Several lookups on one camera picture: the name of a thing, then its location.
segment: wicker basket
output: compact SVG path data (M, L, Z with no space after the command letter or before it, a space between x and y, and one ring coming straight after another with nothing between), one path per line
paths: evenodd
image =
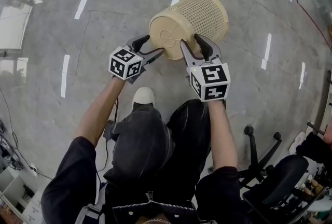
M149 26L152 44L156 48L165 48L163 55L171 60L183 57L181 39L197 52L199 46L193 38L195 33L218 42L227 30L227 12L219 0L181 0L155 15Z

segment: shoe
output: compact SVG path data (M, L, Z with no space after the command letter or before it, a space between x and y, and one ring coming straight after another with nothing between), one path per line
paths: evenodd
M289 147L289 154L293 155L296 154L296 148L303 143L304 140L306 140L306 134L305 132L300 132L296 138L294 139L294 142Z
M151 88L141 87L137 89L133 98L133 109L142 105L154 106L154 104L155 95Z

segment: black office chair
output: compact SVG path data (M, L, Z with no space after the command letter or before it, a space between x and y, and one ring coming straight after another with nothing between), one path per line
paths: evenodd
M252 223L293 223L292 220L301 210L299 204L303 200L296 199L290 204L286 201L291 194L297 195L298 192L301 194L301 191L294 187L306 172L308 161L304 157L291 155L282 159L275 167L270 165L264 169L281 143L280 133L274 134L273 137L277 142L259 162L253 135L254 129L246 127L244 133L250 137L251 165L248 170L239 173L244 178L240 184L249 189L243 194L243 200ZM259 181L259 184L247 186L254 178Z
M243 194L246 210L253 224L287 224L301 214L299 207L302 199L293 203L286 200L294 192L295 185L300 181L308 168L308 161L301 156L291 155L282 159L268 176Z
M281 144L281 134L276 132L274 134L274 138L276 139L276 143L274 146L269 150L269 152L258 162L257 158L257 150L256 150L256 142L254 136L254 128L250 126L246 126L244 128L244 134L249 136L250 138L250 155L251 155L251 164L248 170L240 171L239 174L241 178L244 178L240 184L243 187L251 182L254 178L256 178L259 182L264 180L264 177L267 176L266 171L273 169L273 166L268 166L266 169L264 167L272 158L273 154L276 152L278 147Z

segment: zipper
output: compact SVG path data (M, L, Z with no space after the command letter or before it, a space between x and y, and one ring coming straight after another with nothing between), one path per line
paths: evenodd
M180 205L171 205L171 204L159 203L159 202L155 202L153 200L149 200L149 202L147 202L147 203L114 206L113 209L121 209L121 208L128 208L128 207L134 207L134 206L142 206L142 205L147 205L149 203L155 203L155 204L158 204L158 205L170 206L170 207L176 207L176 208L179 208L179 209L185 209L185 210L194 211L194 209L191 208L191 207L185 207L185 206L180 206Z
M155 202L155 201L152 200L152 199L153 199L153 196L154 196L153 191L148 191L148 192L146 193L146 196L147 196L147 198L149 199L149 202L147 202L147 203L114 206L113 209L118 209L118 208L128 208L128 207L133 207L133 206L147 205L147 204L149 204L149 203L155 203L155 204L158 204L158 205L169 206L169 207L176 207L176 208L179 208L179 209L184 209L184 210L191 210L191 211L194 211L194 209L191 208L191 207L185 207L185 206L180 206L180 205L171 205L171 204L165 204L165 203Z

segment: cable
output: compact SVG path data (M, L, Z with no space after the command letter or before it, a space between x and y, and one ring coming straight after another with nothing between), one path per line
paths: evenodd
M41 175L41 176L43 176L43 177L45 177L45 178L48 178L48 179L50 179L50 180L53 180L52 178L50 178L50 177L48 177L48 176L46 176L46 175L44 175L44 174L42 174L42 173L39 173L35 168L33 168L33 167L30 167L30 169L32 169L35 173L37 173L37 174L39 174L39 175Z
M98 177L98 179L99 179L99 189L100 189L100 185L102 185L102 181L100 180L100 177L99 177L98 171L97 171L97 177Z
M119 108L119 98L116 99L116 103L115 103L115 114L114 114L114 122L116 122L116 119L118 117L118 108ZM101 170L98 170L97 172L101 172L103 171L105 168L106 168L106 165L107 165L107 160L108 160L108 149L107 149L107 142L108 140L106 140L106 143L105 143L105 148L106 148L106 160L105 160L105 165L104 167L101 169Z
M7 143L7 145L11 148L12 152L15 153L15 154L16 154L16 152L14 151L14 149L16 149L16 150L18 151L18 153L20 154L21 158L24 160L24 162L25 162L25 163L27 164L27 166L30 168L30 170L33 170L35 173L37 173L37 174L39 174L39 175L41 175L41 176L43 176L43 177L45 177L45 178L48 178L48 179L50 179L50 180L53 180L52 178L50 178L50 177L48 177L48 176L46 176L46 175L44 175L44 174L42 174L42 173L39 173L35 168L31 167L31 166L29 165L29 163L26 161L25 157L22 155L21 151L19 150L19 139L17 138L17 136L16 136L16 134L15 134L15 132L14 132L14 130L13 130L12 122L11 122L11 116L10 116L10 110L9 110L9 107L8 107L8 103L7 103L6 99L5 99L5 96L4 96L3 92L2 92L2 89L0 89L0 93L1 93L1 95L2 95L2 98L4 99L4 102L5 102L6 107L7 107L7 110L8 110L8 117L9 117L9 123L10 123L10 128L11 128L11 135L12 135L12 138L14 139L15 146L12 146L11 143L10 143L10 142L9 142L9 141L8 141L3 135L1 135L1 141L4 139L4 140L6 141L6 143ZM10 161L10 162L8 163L8 166L11 167L11 168L14 169L14 170L19 171L19 169L13 164L12 161Z

